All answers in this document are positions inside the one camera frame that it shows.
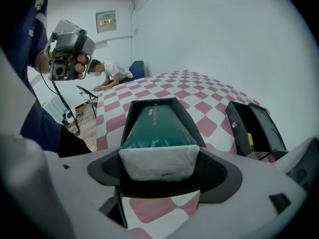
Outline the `person's left hand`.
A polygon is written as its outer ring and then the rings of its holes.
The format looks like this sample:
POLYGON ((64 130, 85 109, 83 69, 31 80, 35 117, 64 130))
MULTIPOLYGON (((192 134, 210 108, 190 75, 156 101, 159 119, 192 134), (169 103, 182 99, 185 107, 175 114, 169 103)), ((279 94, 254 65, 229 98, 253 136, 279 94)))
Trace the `person's left hand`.
POLYGON ((75 65, 75 71, 76 71, 78 79, 83 78, 83 74, 86 70, 86 66, 87 66, 88 62, 89 62, 89 58, 87 55, 81 53, 77 56, 77 63, 75 65))

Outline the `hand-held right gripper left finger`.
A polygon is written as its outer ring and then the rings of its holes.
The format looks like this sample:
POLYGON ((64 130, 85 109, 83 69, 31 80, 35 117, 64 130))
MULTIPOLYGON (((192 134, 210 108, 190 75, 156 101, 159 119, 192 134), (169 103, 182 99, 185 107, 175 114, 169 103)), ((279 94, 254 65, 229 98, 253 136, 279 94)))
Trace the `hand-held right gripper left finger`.
POLYGON ((77 239, 149 239, 142 228, 127 229, 120 181, 128 175, 117 148, 60 158, 45 157, 55 191, 77 239))

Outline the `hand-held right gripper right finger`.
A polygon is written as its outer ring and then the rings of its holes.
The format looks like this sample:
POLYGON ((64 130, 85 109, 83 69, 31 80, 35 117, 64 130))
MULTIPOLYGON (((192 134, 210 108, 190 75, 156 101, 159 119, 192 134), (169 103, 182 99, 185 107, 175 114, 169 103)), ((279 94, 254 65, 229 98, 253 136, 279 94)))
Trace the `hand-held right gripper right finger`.
POLYGON ((202 149, 199 206, 173 239, 272 239, 293 219, 305 190, 267 163, 202 149))

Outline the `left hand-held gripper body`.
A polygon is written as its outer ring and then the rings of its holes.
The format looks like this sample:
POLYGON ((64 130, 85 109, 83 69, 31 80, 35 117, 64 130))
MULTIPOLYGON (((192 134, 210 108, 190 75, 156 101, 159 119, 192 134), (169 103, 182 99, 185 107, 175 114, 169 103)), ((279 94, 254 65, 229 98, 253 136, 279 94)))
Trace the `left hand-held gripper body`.
POLYGON ((75 65, 77 56, 81 53, 89 58, 83 74, 85 78, 95 48, 95 42, 87 36, 86 30, 67 20, 60 20, 44 48, 45 56, 49 60, 48 79, 50 81, 77 80, 75 65))

